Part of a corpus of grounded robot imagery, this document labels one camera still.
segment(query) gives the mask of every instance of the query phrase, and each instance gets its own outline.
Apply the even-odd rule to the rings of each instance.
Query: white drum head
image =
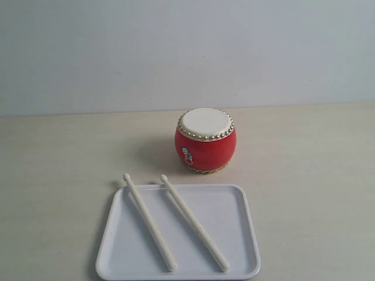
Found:
[[[181,126],[192,135],[216,139],[228,135],[233,128],[231,118],[215,108],[197,108],[187,112],[181,119]]]

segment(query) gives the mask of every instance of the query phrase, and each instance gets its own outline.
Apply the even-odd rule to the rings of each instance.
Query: white wall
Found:
[[[375,100],[375,1],[0,0],[0,115]]]

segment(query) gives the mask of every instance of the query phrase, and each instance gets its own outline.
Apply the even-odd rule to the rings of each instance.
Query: white drumstick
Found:
[[[141,195],[139,194],[137,188],[135,187],[135,184],[131,180],[129,174],[124,174],[124,180],[127,182],[129,191],[131,195],[133,196],[133,199],[138,207],[138,211],[141,213],[141,216],[143,220],[145,221],[148,230],[150,231],[160,254],[163,257],[163,260],[166,264],[166,267],[170,272],[174,271],[177,267],[177,263],[175,259],[173,258],[166,242],[164,241],[162,234],[160,233],[158,227],[156,226],[155,221],[152,219],[150,212],[148,211],[146,204],[141,198]]]
[[[215,243],[212,241],[212,239],[209,237],[208,233],[204,230],[203,226],[191,212],[188,205],[186,205],[177,189],[168,181],[168,178],[164,174],[161,175],[161,180],[164,183],[166,189],[171,193],[174,201],[181,209],[181,212],[183,212],[183,214],[185,215],[187,222],[191,225],[195,233],[197,233],[198,237],[202,240],[214,260],[220,266],[221,270],[223,272],[228,271],[230,267],[229,263],[225,259],[224,255],[220,252],[218,247],[215,245]]]

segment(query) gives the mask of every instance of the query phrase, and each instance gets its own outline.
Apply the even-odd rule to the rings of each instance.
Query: red drum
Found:
[[[225,167],[236,149],[236,130],[228,114],[215,108],[197,108],[178,120],[175,146],[191,169],[211,173]]]

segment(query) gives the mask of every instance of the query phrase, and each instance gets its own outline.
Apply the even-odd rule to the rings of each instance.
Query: white tray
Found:
[[[233,184],[175,185],[230,264],[222,273],[163,185],[137,186],[178,264],[170,273],[127,189],[113,199],[96,270],[105,280],[243,280],[260,257],[245,192]]]

